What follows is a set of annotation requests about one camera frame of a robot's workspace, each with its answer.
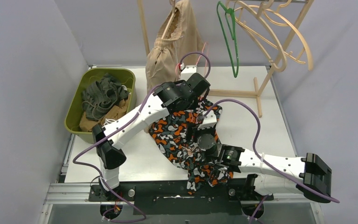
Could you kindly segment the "camouflage patterned shorts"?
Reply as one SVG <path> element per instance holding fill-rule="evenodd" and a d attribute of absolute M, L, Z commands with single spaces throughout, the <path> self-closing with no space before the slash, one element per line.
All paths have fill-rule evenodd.
<path fill-rule="evenodd" d="M 186 140 L 188 127 L 197 125 L 198 115 L 212 105 L 211 101 L 203 100 L 195 110 L 170 114 L 148 129 L 164 157 L 175 167 L 188 171 L 186 189 L 190 195 L 206 185 L 226 184 L 234 175 L 232 170 L 218 167 L 215 159 L 207 158 L 206 151 L 201 150 L 197 143 Z"/>

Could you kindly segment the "pink hanger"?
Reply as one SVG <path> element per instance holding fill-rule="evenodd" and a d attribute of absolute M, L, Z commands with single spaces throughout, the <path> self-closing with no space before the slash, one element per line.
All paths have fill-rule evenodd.
<path fill-rule="evenodd" d="M 208 42 L 205 42 L 203 47 L 202 47 L 202 50 L 201 50 L 201 53 L 205 54 L 206 57 L 208 57 L 208 53 L 209 53 L 209 43 Z M 198 63 L 200 62 L 200 59 L 202 58 L 202 55 L 199 55 L 198 58 L 197 58 L 197 61 L 194 65 L 194 68 L 197 68 L 198 66 Z M 209 66 L 209 63 L 207 62 L 207 60 L 205 61 L 205 69 L 204 69 L 204 75 L 207 74 L 207 69 L 208 69 L 208 66 Z M 181 72 L 186 68 L 185 64 L 184 63 L 178 63 L 175 67 L 175 74 L 177 76 L 177 79 L 180 79 L 181 78 Z"/>

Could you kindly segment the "beige shorts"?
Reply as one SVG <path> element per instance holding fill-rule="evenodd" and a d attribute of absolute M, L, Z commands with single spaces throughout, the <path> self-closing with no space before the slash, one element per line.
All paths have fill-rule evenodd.
<path fill-rule="evenodd" d="M 169 14 L 164 21 L 154 47 L 147 56 L 145 66 L 146 88 L 179 79 L 175 68 L 187 53 L 200 52 L 204 42 L 197 28 L 197 21 L 191 2 L 181 0 L 175 4 L 175 15 Z"/>

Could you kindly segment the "olive green plastic basket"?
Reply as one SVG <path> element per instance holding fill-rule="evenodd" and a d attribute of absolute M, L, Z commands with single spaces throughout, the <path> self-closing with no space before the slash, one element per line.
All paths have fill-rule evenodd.
<path fill-rule="evenodd" d="M 132 109 L 134 109 L 137 101 L 135 87 L 136 76 L 131 70 L 123 68 L 93 68 L 85 72 L 80 80 L 77 90 L 75 91 L 64 121 L 64 126 L 70 133 L 77 135 L 79 138 L 89 144 L 94 143 L 92 133 L 84 132 L 80 129 L 80 122 L 81 118 L 83 117 L 82 92 L 92 82 L 101 80 L 102 77 L 108 73 L 117 78 L 124 86 L 127 87 L 127 90 L 130 92 L 129 106 L 126 112 L 130 112 Z"/>

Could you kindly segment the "dark green shorts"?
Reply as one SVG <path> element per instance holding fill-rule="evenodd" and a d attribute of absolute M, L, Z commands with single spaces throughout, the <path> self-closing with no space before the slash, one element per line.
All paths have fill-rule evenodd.
<path fill-rule="evenodd" d="M 121 100 L 126 100 L 129 91 L 116 77 L 110 73 L 102 76 L 101 80 L 93 81 L 82 91 L 82 109 L 86 118 L 92 121 L 102 119 L 113 106 Z"/>

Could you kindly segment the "brown shorts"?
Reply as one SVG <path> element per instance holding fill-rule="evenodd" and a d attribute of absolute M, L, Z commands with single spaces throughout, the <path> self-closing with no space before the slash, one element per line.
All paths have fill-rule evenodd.
<path fill-rule="evenodd" d="M 97 124 L 106 125 L 118 120 L 127 113 L 129 99 L 122 99 L 118 105 L 113 105 L 107 112 L 97 112 L 96 107 L 92 107 L 90 113 L 84 112 L 79 123 L 79 127 L 83 132 L 91 132 L 93 126 Z"/>

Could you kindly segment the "green hanger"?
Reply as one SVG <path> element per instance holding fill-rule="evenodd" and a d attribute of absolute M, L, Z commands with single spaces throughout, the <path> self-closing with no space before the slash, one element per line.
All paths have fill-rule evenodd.
<path fill-rule="evenodd" d="M 234 18 L 234 9 L 225 6 L 222 1 L 219 1 L 216 6 L 216 13 L 226 44 L 232 73 L 234 78 L 237 78 L 239 72 L 239 54 L 236 37 L 236 22 Z"/>

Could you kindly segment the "wooden hanger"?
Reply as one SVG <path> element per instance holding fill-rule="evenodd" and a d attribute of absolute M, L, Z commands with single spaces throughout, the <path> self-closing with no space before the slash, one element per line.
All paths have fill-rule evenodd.
<path fill-rule="evenodd" d="M 273 4 L 273 0 L 262 0 L 259 5 L 250 5 L 242 0 L 235 0 L 232 4 L 232 10 L 234 14 L 231 16 L 231 18 L 254 41 L 268 62 L 270 62 L 271 67 L 274 68 L 275 71 L 281 72 L 284 71 L 287 67 L 286 50 L 283 49 L 283 45 L 269 25 L 272 22 L 272 19 L 269 19 L 266 16 L 268 11 L 274 14 L 277 13 L 276 10 L 271 10 Z M 259 22 L 260 25 L 265 29 L 269 37 L 263 36 L 261 33 L 247 25 L 247 22 L 242 19 L 242 14 L 244 12 L 248 12 L 251 16 L 253 16 L 255 20 Z M 276 59 L 272 58 L 270 53 L 265 48 L 265 44 L 277 50 Z"/>
<path fill-rule="evenodd" d="M 259 5 L 259 9 L 257 11 L 257 16 L 260 15 L 264 15 L 271 23 L 280 26 L 280 27 L 289 27 L 290 31 L 288 36 L 286 37 L 284 44 L 281 46 L 281 48 L 278 48 L 278 56 L 275 60 L 275 62 L 273 62 L 271 64 L 271 68 L 273 69 L 273 71 L 276 72 L 282 72 L 286 69 L 287 66 L 287 58 L 291 58 L 293 61 L 295 61 L 296 63 L 300 64 L 300 59 L 302 57 L 303 54 L 306 54 L 306 58 L 307 61 L 304 62 L 303 64 L 307 64 L 308 65 L 308 70 L 311 71 L 314 68 L 314 61 L 313 61 L 313 56 L 312 56 L 312 52 L 310 50 L 310 47 L 307 43 L 307 41 L 305 40 L 304 36 L 301 34 L 301 32 L 299 31 L 299 27 L 302 24 L 302 21 L 304 20 L 306 14 L 308 13 L 310 7 L 312 6 L 313 1 L 312 0 L 304 0 L 303 1 L 303 8 L 301 10 L 301 12 L 299 13 L 296 21 L 294 23 L 290 22 L 288 19 L 286 19 L 282 14 L 280 14 L 280 10 L 284 7 L 289 6 L 289 4 L 292 1 L 287 0 L 284 3 L 280 4 L 277 9 L 272 10 L 271 6 L 273 5 L 274 1 L 273 0 L 269 0 L 267 2 L 262 2 Z M 272 13 L 273 15 L 279 17 L 283 22 L 282 23 L 278 23 L 275 20 L 271 19 L 268 15 L 267 12 Z M 293 38 L 297 36 L 303 46 L 301 52 L 299 53 L 299 55 L 297 57 L 292 57 L 291 54 L 286 52 L 287 47 L 291 44 Z"/>

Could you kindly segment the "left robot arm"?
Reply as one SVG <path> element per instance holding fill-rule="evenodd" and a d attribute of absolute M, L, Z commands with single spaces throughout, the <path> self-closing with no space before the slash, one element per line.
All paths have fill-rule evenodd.
<path fill-rule="evenodd" d="M 192 109 L 210 83 L 199 73 L 187 80 L 155 86 L 142 104 L 117 121 L 92 129 L 93 146 L 100 160 L 100 186 L 107 192 L 119 186 L 119 167 L 125 163 L 122 147 L 152 123 L 179 111 Z"/>

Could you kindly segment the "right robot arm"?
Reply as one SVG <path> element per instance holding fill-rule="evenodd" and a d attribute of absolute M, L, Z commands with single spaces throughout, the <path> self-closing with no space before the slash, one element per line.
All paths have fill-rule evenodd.
<path fill-rule="evenodd" d="M 332 170 L 317 154 L 256 155 L 252 150 L 220 144 L 211 134 L 199 136 L 196 145 L 222 168 L 253 175 L 251 189 L 259 195 L 299 194 L 318 203 L 332 202 Z"/>

